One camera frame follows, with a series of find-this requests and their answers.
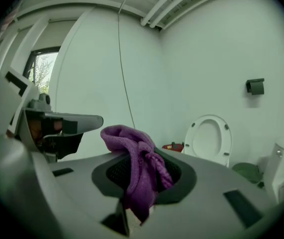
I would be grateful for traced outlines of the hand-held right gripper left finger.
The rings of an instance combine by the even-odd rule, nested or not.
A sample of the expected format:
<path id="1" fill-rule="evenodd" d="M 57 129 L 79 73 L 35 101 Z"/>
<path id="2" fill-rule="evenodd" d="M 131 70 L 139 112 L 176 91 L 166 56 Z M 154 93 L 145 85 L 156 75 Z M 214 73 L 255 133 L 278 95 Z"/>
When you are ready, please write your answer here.
<path id="1" fill-rule="evenodd" d="M 32 154 L 42 194 L 64 239 L 126 239 L 129 228 L 123 208 L 124 189 L 107 177 L 122 154 L 47 163 Z"/>

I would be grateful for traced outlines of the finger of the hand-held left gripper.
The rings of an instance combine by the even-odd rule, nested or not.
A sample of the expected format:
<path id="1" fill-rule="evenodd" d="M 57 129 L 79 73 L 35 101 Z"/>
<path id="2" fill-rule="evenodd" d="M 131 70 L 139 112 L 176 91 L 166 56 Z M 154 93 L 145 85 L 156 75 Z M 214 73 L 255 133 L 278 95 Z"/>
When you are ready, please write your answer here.
<path id="1" fill-rule="evenodd" d="M 62 130 L 55 136 L 57 159 L 76 153 L 84 133 L 99 129 L 104 120 L 98 115 L 58 114 L 62 120 Z"/>

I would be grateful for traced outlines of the person's left hand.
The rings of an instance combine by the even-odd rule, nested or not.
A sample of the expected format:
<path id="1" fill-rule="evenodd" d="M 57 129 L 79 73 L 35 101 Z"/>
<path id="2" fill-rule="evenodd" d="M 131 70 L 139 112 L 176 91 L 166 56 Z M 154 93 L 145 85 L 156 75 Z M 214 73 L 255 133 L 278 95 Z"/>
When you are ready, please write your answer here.
<path id="1" fill-rule="evenodd" d="M 42 141 L 44 135 L 60 133 L 62 130 L 62 121 L 61 120 L 50 120 L 49 121 L 49 130 L 45 130 L 45 134 L 42 133 L 42 121 L 40 120 L 29 120 L 28 126 L 35 143 Z"/>

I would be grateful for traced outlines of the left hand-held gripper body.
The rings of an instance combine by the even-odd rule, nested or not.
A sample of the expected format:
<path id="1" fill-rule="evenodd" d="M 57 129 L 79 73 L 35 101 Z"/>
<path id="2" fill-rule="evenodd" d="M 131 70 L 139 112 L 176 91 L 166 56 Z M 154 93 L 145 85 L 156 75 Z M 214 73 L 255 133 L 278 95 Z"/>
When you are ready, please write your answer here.
<path id="1" fill-rule="evenodd" d="M 29 120 L 40 120 L 42 133 L 45 134 L 45 130 L 49 130 L 50 120 L 61 120 L 51 109 L 50 96 L 41 93 L 34 83 L 13 69 L 5 72 L 4 78 L 20 97 L 18 108 L 8 126 L 7 136 L 21 141 L 30 151 L 42 153 L 48 162 L 57 162 L 55 136 L 59 133 L 44 135 L 41 142 L 35 143 L 28 126 Z"/>

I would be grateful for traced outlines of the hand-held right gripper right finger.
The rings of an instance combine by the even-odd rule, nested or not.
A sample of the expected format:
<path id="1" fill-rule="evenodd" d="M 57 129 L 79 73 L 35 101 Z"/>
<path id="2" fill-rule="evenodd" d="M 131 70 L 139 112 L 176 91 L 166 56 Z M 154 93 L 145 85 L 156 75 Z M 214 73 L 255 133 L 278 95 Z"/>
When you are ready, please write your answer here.
<path id="1" fill-rule="evenodd" d="M 161 192 L 137 239 L 254 239 L 268 228 L 274 203 L 266 192 L 217 163 L 161 150 L 181 170 Z"/>

